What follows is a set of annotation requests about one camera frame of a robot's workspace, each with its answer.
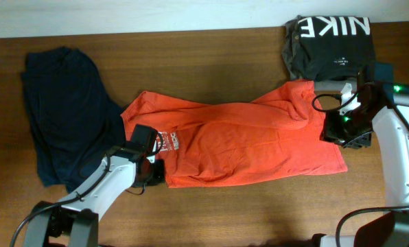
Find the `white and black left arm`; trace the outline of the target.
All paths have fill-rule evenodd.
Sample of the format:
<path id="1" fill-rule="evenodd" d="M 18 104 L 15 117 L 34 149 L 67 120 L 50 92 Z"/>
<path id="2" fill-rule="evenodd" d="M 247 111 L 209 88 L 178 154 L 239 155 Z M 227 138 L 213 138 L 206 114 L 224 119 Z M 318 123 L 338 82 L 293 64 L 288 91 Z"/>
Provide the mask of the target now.
<path id="1" fill-rule="evenodd" d="M 70 236 L 69 246 L 98 246 L 99 221 L 116 199 L 131 187 L 145 189 L 164 181 L 164 162 L 150 157 L 138 165 L 120 156 L 105 156 L 100 166 L 58 202 L 41 201 L 22 221 L 24 246 L 57 246 L 50 237 Z"/>

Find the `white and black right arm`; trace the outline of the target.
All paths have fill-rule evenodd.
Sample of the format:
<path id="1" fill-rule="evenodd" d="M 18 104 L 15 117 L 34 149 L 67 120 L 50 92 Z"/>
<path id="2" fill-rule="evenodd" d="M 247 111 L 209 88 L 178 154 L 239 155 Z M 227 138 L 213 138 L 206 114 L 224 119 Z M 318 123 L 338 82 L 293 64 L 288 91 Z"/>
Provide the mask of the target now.
<path id="1" fill-rule="evenodd" d="M 386 206 L 346 214 L 333 235 L 317 237 L 320 247 L 409 246 L 409 85 L 346 83 L 325 110 L 321 140 L 343 148 L 365 148 L 376 135 L 384 175 Z"/>

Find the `red printed t-shirt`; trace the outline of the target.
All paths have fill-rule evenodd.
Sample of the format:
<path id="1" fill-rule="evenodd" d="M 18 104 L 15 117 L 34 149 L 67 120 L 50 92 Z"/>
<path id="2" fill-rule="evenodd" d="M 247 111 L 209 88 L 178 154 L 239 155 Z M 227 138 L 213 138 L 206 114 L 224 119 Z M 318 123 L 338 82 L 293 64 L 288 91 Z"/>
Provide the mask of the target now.
<path id="1" fill-rule="evenodd" d="M 251 101 L 201 104 L 142 92 L 121 114 L 125 134 L 136 125 L 159 132 L 165 181 L 173 188 L 231 187 L 291 176 L 342 173 L 337 145 L 320 140 L 314 83 L 286 82 Z"/>

